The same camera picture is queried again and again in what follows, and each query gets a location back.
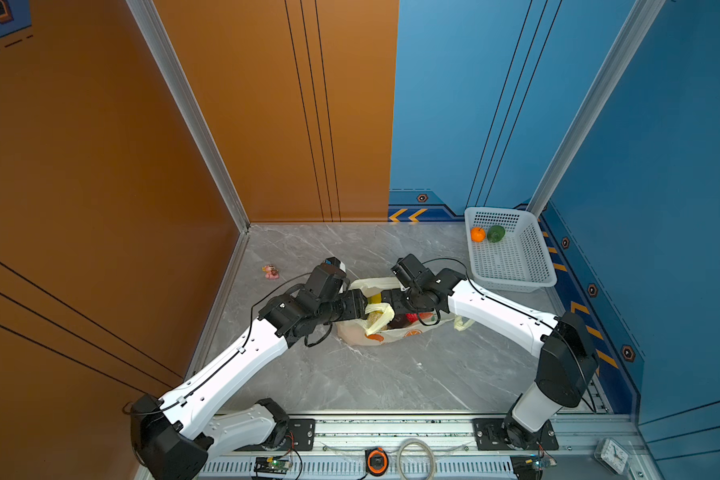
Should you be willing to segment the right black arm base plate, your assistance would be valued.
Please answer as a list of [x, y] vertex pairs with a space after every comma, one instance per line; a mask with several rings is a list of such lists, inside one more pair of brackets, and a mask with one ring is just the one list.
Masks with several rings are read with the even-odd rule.
[[538, 432], [526, 431], [514, 420], [476, 418], [472, 420], [473, 433], [479, 451], [559, 449], [556, 432], [547, 420]]

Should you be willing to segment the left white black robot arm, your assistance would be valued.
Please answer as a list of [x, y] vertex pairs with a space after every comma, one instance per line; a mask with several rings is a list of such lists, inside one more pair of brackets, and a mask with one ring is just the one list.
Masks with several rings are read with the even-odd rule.
[[206, 462], [243, 447], [288, 444], [288, 414], [265, 398], [234, 414], [220, 409], [260, 369], [319, 325], [360, 319], [359, 290], [314, 296], [306, 289], [270, 299], [244, 333], [193, 377], [131, 406], [131, 446], [155, 479], [192, 479]]

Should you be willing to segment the orange fruit in basket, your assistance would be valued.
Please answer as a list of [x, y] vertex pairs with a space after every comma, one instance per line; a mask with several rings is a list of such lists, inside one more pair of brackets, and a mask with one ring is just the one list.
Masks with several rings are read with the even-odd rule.
[[472, 242], [481, 243], [487, 238], [486, 231], [481, 227], [473, 227], [470, 229], [470, 239]]

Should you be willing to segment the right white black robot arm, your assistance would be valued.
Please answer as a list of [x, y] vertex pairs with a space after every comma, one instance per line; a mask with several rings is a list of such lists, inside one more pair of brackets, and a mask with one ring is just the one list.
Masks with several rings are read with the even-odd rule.
[[554, 415], [580, 404], [599, 368], [581, 317], [525, 307], [449, 268], [433, 274], [426, 267], [412, 273], [397, 267], [395, 273], [401, 286], [381, 292], [381, 301], [395, 313], [452, 313], [512, 340], [538, 360], [535, 379], [502, 421], [502, 436], [511, 448], [536, 447]]

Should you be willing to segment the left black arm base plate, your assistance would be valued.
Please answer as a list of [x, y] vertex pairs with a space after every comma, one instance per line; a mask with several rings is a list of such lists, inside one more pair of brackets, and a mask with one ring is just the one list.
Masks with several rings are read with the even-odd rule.
[[313, 418], [290, 419], [287, 424], [278, 423], [270, 436], [258, 448], [267, 451], [295, 449], [301, 453], [314, 448], [316, 420]]

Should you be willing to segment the orange black tape measure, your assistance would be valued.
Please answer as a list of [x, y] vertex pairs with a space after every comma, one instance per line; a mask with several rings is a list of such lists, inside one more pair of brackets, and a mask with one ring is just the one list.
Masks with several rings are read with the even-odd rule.
[[389, 456], [382, 447], [375, 447], [365, 451], [366, 477], [383, 476], [389, 469], [389, 465]]

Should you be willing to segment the green fruit in basket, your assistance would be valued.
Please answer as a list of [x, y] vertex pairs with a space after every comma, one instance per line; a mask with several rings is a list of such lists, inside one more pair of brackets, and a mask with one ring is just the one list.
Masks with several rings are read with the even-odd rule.
[[486, 231], [486, 240], [490, 243], [498, 243], [504, 239], [506, 230], [501, 225], [493, 225]]

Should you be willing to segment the white plastic basket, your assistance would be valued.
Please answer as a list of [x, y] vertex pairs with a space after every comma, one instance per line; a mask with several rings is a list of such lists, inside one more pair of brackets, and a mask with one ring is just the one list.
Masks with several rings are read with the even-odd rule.
[[[557, 275], [536, 216], [527, 211], [470, 207], [464, 212], [472, 276], [491, 290], [530, 293], [551, 288]], [[501, 240], [478, 242], [474, 229], [501, 227]]]

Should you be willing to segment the printed translucent plastic bag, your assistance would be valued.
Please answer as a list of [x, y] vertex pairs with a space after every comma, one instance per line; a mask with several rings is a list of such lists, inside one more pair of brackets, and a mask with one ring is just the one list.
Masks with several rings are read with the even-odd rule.
[[390, 344], [407, 337], [420, 335], [441, 326], [451, 325], [456, 331], [469, 329], [474, 321], [453, 313], [434, 312], [406, 314], [394, 310], [389, 302], [382, 299], [382, 291], [402, 285], [394, 277], [358, 279], [349, 288], [360, 291], [369, 301], [366, 317], [337, 322], [338, 336], [351, 346], [378, 346]]

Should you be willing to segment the right circuit board module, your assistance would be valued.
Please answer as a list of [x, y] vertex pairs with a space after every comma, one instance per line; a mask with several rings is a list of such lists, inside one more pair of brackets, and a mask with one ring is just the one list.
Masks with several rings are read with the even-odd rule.
[[511, 456], [510, 460], [517, 480], [542, 480], [545, 472], [558, 464], [551, 456]]

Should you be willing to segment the left green circuit board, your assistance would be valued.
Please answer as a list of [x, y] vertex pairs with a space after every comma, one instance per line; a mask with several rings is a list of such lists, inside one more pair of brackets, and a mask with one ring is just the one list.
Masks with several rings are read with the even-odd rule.
[[294, 462], [286, 457], [263, 457], [255, 458], [252, 478], [264, 480], [286, 479], [294, 472]]

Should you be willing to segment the white desk clock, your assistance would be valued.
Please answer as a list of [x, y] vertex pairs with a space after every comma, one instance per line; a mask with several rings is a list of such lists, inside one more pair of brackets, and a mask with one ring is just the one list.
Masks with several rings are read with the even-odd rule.
[[596, 447], [594, 457], [616, 475], [624, 475], [628, 470], [630, 454], [613, 438], [602, 439]]

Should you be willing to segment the small pink toy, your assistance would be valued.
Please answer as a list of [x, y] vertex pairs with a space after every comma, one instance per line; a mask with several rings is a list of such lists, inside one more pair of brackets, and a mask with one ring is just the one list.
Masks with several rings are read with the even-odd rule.
[[277, 280], [280, 278], [279, 271], [274, 265], [266, 265], [262, 268], [262, 271], [268, 280]]

